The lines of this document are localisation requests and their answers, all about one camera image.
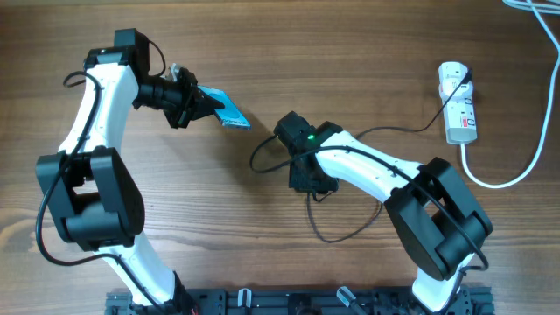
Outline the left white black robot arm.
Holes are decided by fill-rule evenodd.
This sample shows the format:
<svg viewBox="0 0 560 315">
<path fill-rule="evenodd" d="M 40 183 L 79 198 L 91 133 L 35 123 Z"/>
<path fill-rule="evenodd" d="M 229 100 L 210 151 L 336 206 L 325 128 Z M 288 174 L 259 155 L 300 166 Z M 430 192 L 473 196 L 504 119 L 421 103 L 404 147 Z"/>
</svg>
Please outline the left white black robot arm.
<svg viewBox="0 0 560 315">
<path fill-rule="evenodd" d="M 222 118 L 230 100 L 220 90 L 202 87 L 182 66 L 151 74 L 154 43 L 135 28 L 115 32 L 110 47 L 87 54 L 83 68 L 63 81 L 83 85 L 73 126 L 58 150 L 41 156 L 36 177 L 43 193 L 35 238 L 47 261 L 43 236 L 51 217 L 60 239 L 74 243 L 86 262 L 103 260 L 129 290 L 136 314 L 195 314 L 199 307 L 175 271 L 167 267 L 144 232 L 143 196 L 121 156 L 132 109 L 163 112 L 174 129 L 207 116 Z"/>
</svg>

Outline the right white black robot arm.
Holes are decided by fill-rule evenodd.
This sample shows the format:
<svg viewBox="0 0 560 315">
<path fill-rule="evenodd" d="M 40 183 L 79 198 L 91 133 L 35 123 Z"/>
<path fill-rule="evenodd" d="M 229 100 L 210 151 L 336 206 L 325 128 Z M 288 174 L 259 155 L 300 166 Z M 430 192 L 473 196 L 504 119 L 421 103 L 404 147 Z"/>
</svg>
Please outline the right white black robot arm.
<svg viewBox="0 0 560 315">
<path fill-rule="evenodd" d="M 290 112 L 274 128 L 290 154 L 289 186 L 320 202 L 341 180 L 386 208 L 410 259 L 418 267 L 412 293 L 429 312 L 451 305 L 470 261 L 493 226 L 457 170 L 442 158 L 421 164 L 361 143 L 332 122 L 318 127 Z"/>
</svg>

